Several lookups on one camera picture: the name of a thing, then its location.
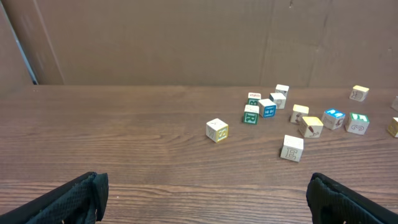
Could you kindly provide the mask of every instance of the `block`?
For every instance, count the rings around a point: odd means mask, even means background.
[[[285,135],[284,145],[280,157],[295,162],[300,162],[304,150],[304,139]]]
[[[243,122],[246,124],[257,124],[259,121],[260,107],[246,105],[244,107]]]
[[[275,92],[283,94],[286,98],[288,91],[289,91],[289,86],[280,85],[280,84],[276,85]]]
[[[391,108],[398,111],[398,96],[395,98],[395,100],[392,102]]]
[[[344,113],[331,108],[323,112],[321,121],[326,128],[334,130],[343,125],[345,117],[346,115]]]
[[[369,88],[363,86],[354,86],[353,91],[351,92],[349,98],[356,101],[364,101],[366,96],[368,95]]]
[[[271,93],[269,99],[276,104],[277,109],[284,109],[286,97],[281,93]]]
[[[395,138],[398,138],[398,118],[393,118],[390,125],[387,128],[388,132],[394,136]]]
[[[214,142],[219,142],[228,137],[228,124],[216,118],[206,123],[206,135]]]
[[[370,120],[364,114],[350,113],[345,124],[346,131],[354,134],[365,134]]]
[[[275,116],[276,104],[270,99],[259,100],[260,115],[263,118],[271,118]]]
[[[261,94],[260,93],[249,93],[248,105],[257,106],[259,100],[261,100]]]
[[[305,138],[319,138],[323,123],[317,117],[304,116],[298,130]]]
[[[290,117],[290,122],[295,124],[300,124],[302,117],[308,116],[309,110],[310,108],[308,108],[307,106],[294,105],[293,113],[292,116]]]

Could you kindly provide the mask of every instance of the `wooden table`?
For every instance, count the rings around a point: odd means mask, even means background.
[[[0,99],[0,213],[84,174],[107,172],[103,223],[310,223],[305,191],[321,172],[398,212],[398,139],[386,131],[398,89],[365,102],[344,89],[289,91],[284,110],[242,123],[248,92],[271,88],[30,86]],[[300,163],[281,159],[293,104],[369,116],[366,135],[323,129]],[[214,143],[205,124],[229,124]]]

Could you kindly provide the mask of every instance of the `black object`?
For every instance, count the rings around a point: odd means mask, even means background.
[[[7,224],[92,224],[104,217],[108,175],[88,172],[0,216]]]
[[[314,173],[307,189],[314,224],[396,224],[398,215],[329,177]]]

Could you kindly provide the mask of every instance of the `wooden cube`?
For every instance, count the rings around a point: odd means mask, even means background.
[[[398,96],[395,98],[395,100],[392,102],[391,108],[398,111]]]
[[[328,109],[323,112],[322,123],[325,127],[330,130],[340,128],[343,125],[343,121],[346,115],[335,109]]]
[[[353,91],[351,92],[349,98],[356,101],[364,101],[366,96],[368,95],[369,88],[363,86],[354,86]]]
[[[301,119],[298,130],[305,138],[319,138],[323,129],[323,123],[317,117],[304,116]]]
[[[368,116],[364,114],[350,113],[345,127],[349,133],[365,134],[369,123],[370,120]]]
[[[271,93],[269,99],[276,104],[277,109],[284,109],[286,104],[286,97],[281,93]]]
[[[259,121],[260,107],[253,105],[246,105],[244,107],[243,122],[246,124],[257,124]]]
[[[308,116],[310,108],[307,106],[301,105],[294,105],[293,106],[293,113],[290,117],[290,122],[295,124],[300,124],[302,117]]]
[[[270,99],[259,100],[260,115],[263,118],[271,118],[275,116],[276,104]]]
[[[275,92],[283,94],[286,98],[288,91],[289,91],[289,86],[280,85],[280,84],[276,85]]]
[[[393,118],[390,125],[387,128],[388,132],[394,136],[395,138],[398,138],[398,118]]]
[[[206,123],[206,135],[214,142],[219,142],[228,137],[228,124],[216,118]]]
[[[261,94],[260,93],[249,93],[248,105],[257,106],[259,100],[261,100]]]
[[[285,135],[284,146],[280,157],[295,162],[300,162],[304,150],[304,139]]]

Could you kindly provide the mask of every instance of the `cardboard backdrop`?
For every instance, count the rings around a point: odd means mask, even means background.
[[[398,86],[396,0],[3,0],[41,84]]]
[[[0,96],[28,84],[32,84],[32,81],[0,6]]]

